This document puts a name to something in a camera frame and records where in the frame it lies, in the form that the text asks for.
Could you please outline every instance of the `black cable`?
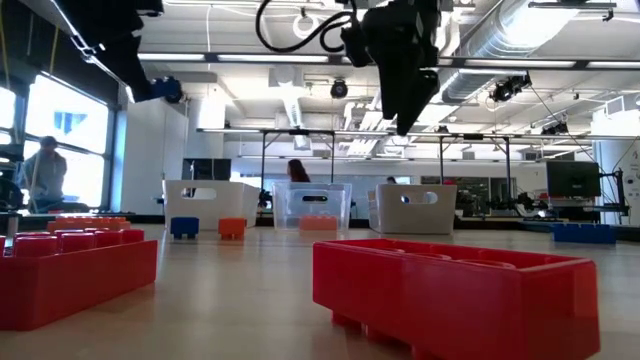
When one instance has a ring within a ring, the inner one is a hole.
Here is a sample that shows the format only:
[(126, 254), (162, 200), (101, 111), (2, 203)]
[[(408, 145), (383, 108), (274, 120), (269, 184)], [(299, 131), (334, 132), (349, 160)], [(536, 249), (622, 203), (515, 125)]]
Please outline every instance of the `black cable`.
[[(316, 36), (318, 36), (319, 34), (321, 34), (327, 27), (331, 26), (334, 21), (339, 20), (343, 17), (350, 17), (350, 19), (346, 22), (344, 22), (344, 24), (348, 24), (349, 22), (352, 21), (357, 21), (356, 19), (356, 11), (357, 11), (357, 7), (356, 7), (356, 3), (355, 0), (351, 0), (351, 6), (353, 7), (352, 11), (341, 11), (339, 13), (333, 14), (331, 15), (327, 20), (325, 20), (322, 24), (320, 24), (315, 30), (313, 30), (313, 32), (311, 34), (309, 34), (309, 36), (307, 36), (306, 39), (302, 40), (301, 42), (292, 45), (292, 46), (288, 46), (288, 47), (284, 47), (284, 48), (279, 48), (279, 47), (275, 47), (271, 44), (269, 44), (264, 36), (262, 35), (262, 28), (260, 26), (260, 19), (262, 18), (262, 15), (264, 14), (265, 9), (267, 8), (267, 5), (269, 5), (269, 3), (273, 1), (273, 0), (264, 0), (262, 2), (262, 4), (260, 4), (260, 7), (258, 8), (258, 12), (256, 13), (256, 22), (255, 22), (255, 28), (256, 28), (256, 35), (258, 36), (258, 39), (260, 40), (260, 42), (262, 43), (262, 45), (264, 45), (264, 47), (266, 47), (267, 49), (273, 51), (273, 52), (277, 52), (277, 53), (291, 53), (294, 52), (296, 50), (301, 49), (302, 47), (304, 47), (305, 45), (307, 45), (308, 43), (310, 43)], [(340, 50), (336, 50), (339, 47), (325, 47), (323, 46), (323, 49), (327, 52), (339, 52), (342, 51), (342, 49)]]
[[(531, 89), (531, 91), (533, 91), (534, 94), (536, 94), (536, 97), (538, 97), (538, 100), (540, 100), (540, 103), (542, 104), (542, 106), (545, 107), (545, 109), (547, 109), (547, 111), (549, 112), (549, 114), (551, 114), (551, 117), (553, 117), (553, 119), (555, 121), (557, 121), (558, 123), (560, 123), (561, 121), (558, 120), (558, 118), (556, 117), (556, 114), (553, 113), (553, 111), (551, 111), (551, 109), (549, 109), (549, 106), (547, 106), (547, 104), (544, 102), (544, 100), (542, 100), (542, 97), (540, 97), (540, 95), (538, 94), (538, 92), (536, 91), (536, 89), (533, 88), (533, 86), (529, 86), (529, 88)], [(580, 144), (578, 142), (578, 140), (576, 140), (576, 138), (573, 137), (573, 135), (571, 135), (568, 131), (567, 131), (567, 135), (569, 135), (569, 137), (571, 138), (571, 140), (573, 140), (573, 142), (576, 143), (576, 145), (578, 145), (580, 147), (580, 149), (582, 150), (582, 152), (584, 152), (585, 154), (587, 154), (587, 156), (591, 159), (591, 161), (593, 161), (594, 163), (598, 164), (598, 167), (600, 168), (600, 171), (602, 171), (603, 174), (607, 174), (607, 172), (602, 168), (602, 166), (600, 166), (600, 163), (598, 163), (596, 161), (596, 159), (593, 158), (593, 156), (591, 156), (591, 154), (589, 154), (587, 152), (587, 150), (582, 146), (582, 144)], [(611, 190), (611, 194), (615, 197), (615, 192), (613, 191), (613, 185), (611, 185), (611, 179), (609, 179), (609, 177), (607, 178), (607, 182), (609, 183), (609, 190)], [(614, 202), (610, 197), (608, 197), (606, 194), (602, 194), (602, 196), (605, 198), (605, 200), (608, 198), (609, 201)]]
[(340, 44), (339, 46), (336, 47), (331, 47), (329, 45), (327, 45), (327, 41), (325, 40), (325, 37), (327, 36), (327, 33), (333, 29), (342, 27), (344, 25), (347, 25), (351, 22), (351, 19), (346, 20), (346, 21), (342, 21), (342, 22), (337, 22), (335, 24), (331, 24), (329, 26), (327, 26), (324, 30), (322, 30), (322, 33), (320, 34), (320, 46), (322, 46), (323, 49), (325, 49), (328, 52), (340, 52), (342, 50), (344, 50), (344, 44)]

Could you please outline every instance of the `black equipment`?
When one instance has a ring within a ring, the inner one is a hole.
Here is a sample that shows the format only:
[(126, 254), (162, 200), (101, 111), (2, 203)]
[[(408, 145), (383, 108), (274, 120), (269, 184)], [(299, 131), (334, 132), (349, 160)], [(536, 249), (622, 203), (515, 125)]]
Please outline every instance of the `black equipment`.
[(24, 144), (0, 145), (0, 158), (9, 160), (11, 163), (24, 161)]
[[(369, 9), (362, 23), (356, 17), (355, 0), (337, 0), (350, 3), (352, 11), (334, 14), (308, 38), (286, 48), (272, 46), (262, 35), (260, 20), (271, 1), (264, 0), (256, 16), (255, 29), (262, 44), (274, 52), (290, 53), (320, 35), (325, 51), (345, 50), (353, 66), (375, 63), (380, 75), (383, 118), (393, 120), (397, 116), (398, 135), (411, 130), (424, 107), (440, 91), (438, 74), (429, 69), (438, 63), (438, 48), (433, 42), (441, 18), (440, 0), (394, 0), (387, 6)], [(345, 25), (350, 27), (341, 30), (344, 44), (328, 46), (326, 34)]]
[(160, 16), (162, 0), (52, 0), (69, 24), (72, 40), (85, 60), (98, 65), (127, 85), (133, 101), (183, 98), (180, 82), (172, 77), (149, 82), (138, 59), (140, 16)]
[(548, 161), (547, 191), (550, 197), (601, 196), (600, 167), (586, 161)]
[(271, 204), (271, 208), (273, 208), (273, 196), (271, 192), (261, 189), (260, 195), (258, 196), (258, 207), (266, 209), (269, 207), (269, 204)]
[(522, 92), (522, 89), (531, 86), (531, 77), (527, 72), (524, 76), (511, 76), (506, 81), (496, 83), (495, 89), (489, 94), (489, 98), (495, 102), (505, 102)]
[(231, 159), (184, 159), (182, 179), (229, 181)]
[(213, 180), (231, 179), (231, 159), (213, 159)]
[(540, 132), (540, 134), (542, 135), (556, 135), (556, 134), (568, 134), (568, 133), (569, 133), (569, 127), (567, 126), (567, 123), (564, 121), (560, 121), (552, 125), (547, 125), (544, 128), (542, 128), (542, 132)]
[(349, 87), (343, 79), (336, 79), (331, 86), (331, 97), (333, 99), (344, 99), (349, 93)]

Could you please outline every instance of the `large toy brick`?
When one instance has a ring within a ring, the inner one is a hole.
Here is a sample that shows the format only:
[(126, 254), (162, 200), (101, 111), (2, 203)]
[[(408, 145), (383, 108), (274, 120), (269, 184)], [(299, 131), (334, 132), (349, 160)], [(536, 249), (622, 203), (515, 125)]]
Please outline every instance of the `large toy brick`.
[(589, 259), (385, 239), (321, 242), (313, 246), (313, 300), (336, 323), (364, 325), (372, 340), (410, 344), (416, 360), (583, 360), (600, 349)]
[(32, 330), (152, 284), (158, 244), (145, 241), (39, 258), (1, 258), (0, 330)]
[(60, 244), (61, 253), (90, 250), (96, 247), (94, 234), (62, 234)]
[(13, 256), (15, 257), (41, 257), (51, 256), (60, 250), (60, 242), (55, 236), (16, 238), (13, 244)]
[(586, 244), (615, 244), (616, 238), (609, 225), (553, 224), (553, 241)]
[(242, 239), (247, 226), (245, 218), (224, 218), (218, 220), (218, 234), (222, 239)]
[(97, 248), (122, 244), (121, 231), (98, 231), (95, 235)]
[(338, 218), (335, 216), (305, 215), (300, 217), (300, 230), (338, 231)]
[(195, 217), (171, 218), (171, 235), (174, 239), (181, 239), (187, 235), (189, 239), (195, 239), (200, 232), (200, 219)]
[(123, 217), (59, 217), (47, 223), (47, 231), (100, 228), (109, 230), (126, 230), (131, 223)]

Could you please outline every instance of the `bin handle hole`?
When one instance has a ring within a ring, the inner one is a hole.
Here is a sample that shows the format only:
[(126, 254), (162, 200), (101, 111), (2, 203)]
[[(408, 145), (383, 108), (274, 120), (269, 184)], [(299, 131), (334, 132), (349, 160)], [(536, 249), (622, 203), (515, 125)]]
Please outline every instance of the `bin handle hole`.
[(417, 196), (416, 195), (417, 194), (414, 194), (414, 196), (401, 195), (400, 201), (404, 204), (427, 204), (427, 205), (433, 205), (438, 202), (438, 194), (434, 192), (426, 192), (424, 194), (420, 194)]

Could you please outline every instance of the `fluorescent light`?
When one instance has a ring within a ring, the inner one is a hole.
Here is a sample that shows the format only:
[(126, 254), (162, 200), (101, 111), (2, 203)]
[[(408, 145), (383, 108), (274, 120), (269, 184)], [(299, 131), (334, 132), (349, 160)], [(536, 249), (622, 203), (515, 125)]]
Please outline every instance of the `fluorescent light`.
[(576, 64), (575, 61), (564, 60), (516, 60), (516, 59), (467, 59), (465, 65), (468, 66), (491, 66), (491, 67), (521, 67), (521, 68), (570, 68)]
[(336, 131), (336, 135), (353, 135), (353, 136), (389, 136), (391, 133), (387, 131)]
[(587, 64), (587, 67), (604, 69), (640, 68), (640, 61), (591, 61)]
[(449, 134), (441, 134), (441, 133), (407, 133), (407, 136), (417, 136), (417, 137), (444, 137)]
[(371, 161), (409, 161), (406, 158), (369, 158)]
[[(238, 155), (239, 158), (241, 159), (262, 159), (262, 156), (260, 155)], [(272, 155), (268, 155), (264, 157), (265, 159), (282, 159), (282, 158), (286, 158), (286, 156), (272, 156)]]
[(438, 59), (439, 66), (448, 66), (453, 64), (453, 59)]
[(258, 134), (258, 129), (198, 129), (202, 132), (223, 133), (223, 134)]
[(326, 55), (268, 55), (268, 54), (223, 54), (218, 55), (220, 62), (265, 62), (265, 63), (328, 63)]
[(142, 61), (204, 61), (204, 54), (140, 53)]

